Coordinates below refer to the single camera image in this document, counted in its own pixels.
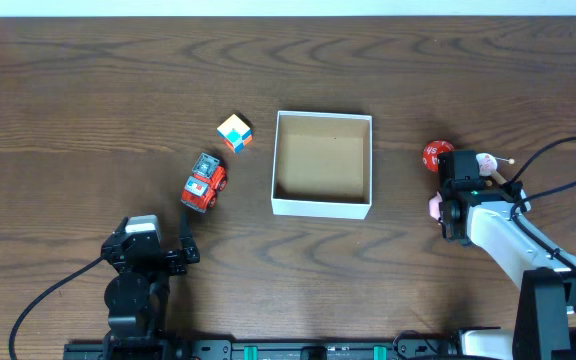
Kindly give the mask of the white pink duck toy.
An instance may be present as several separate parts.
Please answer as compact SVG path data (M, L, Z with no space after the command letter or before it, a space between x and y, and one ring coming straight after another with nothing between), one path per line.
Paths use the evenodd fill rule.
M428 202L429 215L437 222L441 221L440 205L443 199L439 192L436 193Z

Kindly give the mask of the red ball with white letters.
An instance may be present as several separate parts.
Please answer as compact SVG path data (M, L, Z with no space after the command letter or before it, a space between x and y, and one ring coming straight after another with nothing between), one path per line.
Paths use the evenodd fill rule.
M454 146L448 141L432 141L424 147L422 162L428 170L437 173L439 165L438 156L444 152L451 152L453 150Z

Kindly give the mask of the red toy fire truck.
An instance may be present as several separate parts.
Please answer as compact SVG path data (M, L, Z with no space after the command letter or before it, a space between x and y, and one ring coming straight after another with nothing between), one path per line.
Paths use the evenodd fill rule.
M202 153L184 185L181 202L195 211L205 213L215 206L218 195L225 189L227 181L226 168L221 161Z

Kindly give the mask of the multicolour puzzle cube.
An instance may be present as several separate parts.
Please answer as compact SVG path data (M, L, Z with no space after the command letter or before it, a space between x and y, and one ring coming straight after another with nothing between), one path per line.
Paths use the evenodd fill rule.
M252 128L236 114L219 125L217 133L235 154L240 153L253 139Z

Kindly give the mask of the white cardboard box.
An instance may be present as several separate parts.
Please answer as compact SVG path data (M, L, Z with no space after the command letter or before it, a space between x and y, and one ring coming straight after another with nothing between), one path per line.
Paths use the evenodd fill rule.
M365 219L373 197L372 145L370 115L278 112L273 213Z

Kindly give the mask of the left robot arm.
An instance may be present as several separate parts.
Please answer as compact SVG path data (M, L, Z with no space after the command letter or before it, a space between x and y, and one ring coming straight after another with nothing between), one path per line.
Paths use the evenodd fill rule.
M161 239L157 216L126 217L101 246L102 257L117 271L104 301L111 334L118 339L161 338L170 278L200 261L186 214L180 217L179 247L165 250Z

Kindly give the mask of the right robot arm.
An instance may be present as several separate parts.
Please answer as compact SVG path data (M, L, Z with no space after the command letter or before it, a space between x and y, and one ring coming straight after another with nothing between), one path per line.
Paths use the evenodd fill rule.
M576 359L576 256L524 217L521 184L487 186L475 152L440 154L438 174L444 239L483 249L520 290L513 332L463 330L460 357Z

